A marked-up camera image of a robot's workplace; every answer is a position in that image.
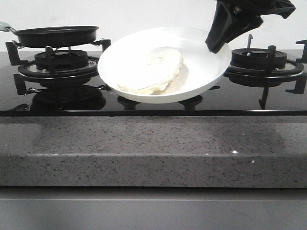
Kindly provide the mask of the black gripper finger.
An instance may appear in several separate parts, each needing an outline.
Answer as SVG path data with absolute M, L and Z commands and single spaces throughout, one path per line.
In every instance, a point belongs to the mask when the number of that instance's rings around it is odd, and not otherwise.
M 212 24 L 212 52 L 218 53 L 224 44 L 240 35 L 260 27 L 263 20 L 260 16 L 241 18 L 236 16 L 220 16 Z
M 235 4 L 218 0 L 213 23 L 206 38 L 208 48 L 221 48 L 237 37 L 240 29 L 238 14 L 235 13 Z

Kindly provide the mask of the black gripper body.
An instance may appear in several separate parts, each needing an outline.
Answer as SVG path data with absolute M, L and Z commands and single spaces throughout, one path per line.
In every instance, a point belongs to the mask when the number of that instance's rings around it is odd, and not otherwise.
M 289 0 L 218 0 L 218 3 L 225 3 L 226 7 L 236 14 L 250 15 L 279 15 L 284 19 L 288 18 L 296 7 Z

